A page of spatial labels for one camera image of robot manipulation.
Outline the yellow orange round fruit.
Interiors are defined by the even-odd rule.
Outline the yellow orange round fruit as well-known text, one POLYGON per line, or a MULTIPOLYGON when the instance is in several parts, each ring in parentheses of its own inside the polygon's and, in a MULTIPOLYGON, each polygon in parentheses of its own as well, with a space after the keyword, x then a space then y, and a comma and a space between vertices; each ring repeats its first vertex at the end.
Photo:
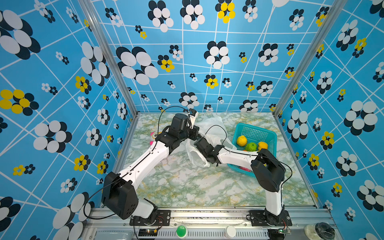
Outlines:
POLYGON ((265 143, 265 142, 259 142, 259 143, 258 143, 258 150, 259 150, 259 151, 262 150, 262 149, 267 150, 268 147, 269 147, 268 144, 265 143))

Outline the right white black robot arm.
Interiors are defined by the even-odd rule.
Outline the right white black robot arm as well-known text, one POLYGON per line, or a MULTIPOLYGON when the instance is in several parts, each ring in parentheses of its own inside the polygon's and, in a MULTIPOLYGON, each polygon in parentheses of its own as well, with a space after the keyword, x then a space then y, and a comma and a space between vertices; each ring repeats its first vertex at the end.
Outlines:
POLYGON ((227 149, 223 145, 212 146, 205 138, 194 142, 194 146, 211 164, 231 164, 253 171, 259 185, 266 191, 265 215, 282 218, 282 184, 286 169, 266 149, 256 153, 227 149))

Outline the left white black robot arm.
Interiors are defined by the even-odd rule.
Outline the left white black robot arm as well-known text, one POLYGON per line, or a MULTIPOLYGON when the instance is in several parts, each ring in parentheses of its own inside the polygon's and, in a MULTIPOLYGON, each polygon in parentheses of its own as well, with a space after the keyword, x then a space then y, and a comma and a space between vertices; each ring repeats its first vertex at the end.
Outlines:
POLYGON ((167 158, 182 142, 195 140, 199 127, 194 125, 198 112, 175 114, 171 125, 156 137, 149 149, 119 173, 110 172, 104 181, 102 203, 118 217, 140 217, 153 223, 158 207, 149 200, 139 200, 136 190, 151 170, 167 158))

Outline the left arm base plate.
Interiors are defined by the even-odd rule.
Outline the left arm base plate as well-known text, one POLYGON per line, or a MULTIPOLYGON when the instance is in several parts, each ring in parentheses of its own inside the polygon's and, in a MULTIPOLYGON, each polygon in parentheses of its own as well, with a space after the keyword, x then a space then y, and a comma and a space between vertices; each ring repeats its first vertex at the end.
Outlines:
POLYGON ((148 218, 133 216, 130 220, 130 226, 169 226, 170 219, 170 210, 154 210, 148 218))

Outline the pink red fruit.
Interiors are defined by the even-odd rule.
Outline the pink red fruit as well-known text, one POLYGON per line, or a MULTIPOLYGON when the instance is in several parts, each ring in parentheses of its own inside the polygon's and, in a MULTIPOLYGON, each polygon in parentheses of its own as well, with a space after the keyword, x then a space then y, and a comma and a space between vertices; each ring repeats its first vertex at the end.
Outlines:
POLYGON ((252 172, 252 170, 250 170, 248 168, 240 167, 240 169, 243 170, 243 171, 246 171, 246 172, 252 172))

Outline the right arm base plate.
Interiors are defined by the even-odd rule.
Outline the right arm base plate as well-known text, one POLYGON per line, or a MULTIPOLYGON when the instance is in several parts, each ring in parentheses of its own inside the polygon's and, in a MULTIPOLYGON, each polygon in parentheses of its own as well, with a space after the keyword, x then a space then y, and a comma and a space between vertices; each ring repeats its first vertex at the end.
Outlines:
POLYGON ((282 212, 275 216, 266 210, 251 210, 246 216, 247 221, 251 222, 253 227, 291 227, 292 220, 289 212, 282 212))

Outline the yellow lemon fruit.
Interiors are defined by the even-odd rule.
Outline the yellow lemon fruit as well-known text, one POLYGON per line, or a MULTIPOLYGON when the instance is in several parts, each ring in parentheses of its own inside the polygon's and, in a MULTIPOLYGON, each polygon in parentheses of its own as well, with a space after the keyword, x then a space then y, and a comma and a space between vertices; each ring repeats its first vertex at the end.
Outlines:
POLYGON ((241 135, 237 138, 236 143, 240 147, 245 147, 248 144, 248 139, 245 136, 241 135))

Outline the white translucent plastic bag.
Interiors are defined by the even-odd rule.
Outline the white translucent plastic bag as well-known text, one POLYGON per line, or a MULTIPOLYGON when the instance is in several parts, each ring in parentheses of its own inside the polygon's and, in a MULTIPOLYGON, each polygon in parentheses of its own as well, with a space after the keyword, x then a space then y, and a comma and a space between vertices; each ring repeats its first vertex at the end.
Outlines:
MULTIPOLYGON (((237 148, 226 137, 227 129, 223 119, 220 116, 209 117, 203 116, 200 122, 196 122, 199 129, 199 134, 202 135, 213 147, 216 145, 224 145, 227 149, 236 150, 237 148)), ((188 157, 194 166, 200 168, 208 168, 210 163, 194 146, 196 140, 186 140, 185 147, 188 157)))

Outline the green fruit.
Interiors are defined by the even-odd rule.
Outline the green fruit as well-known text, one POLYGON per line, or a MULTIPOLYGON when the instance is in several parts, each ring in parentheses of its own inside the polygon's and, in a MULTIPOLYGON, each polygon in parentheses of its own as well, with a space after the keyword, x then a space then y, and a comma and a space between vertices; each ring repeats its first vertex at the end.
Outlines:
POLYGON ((248 143, 246 146, 245 146, 245 151, 247 152, 256 152, 258 150, 258 145, 256 143, 248 143))

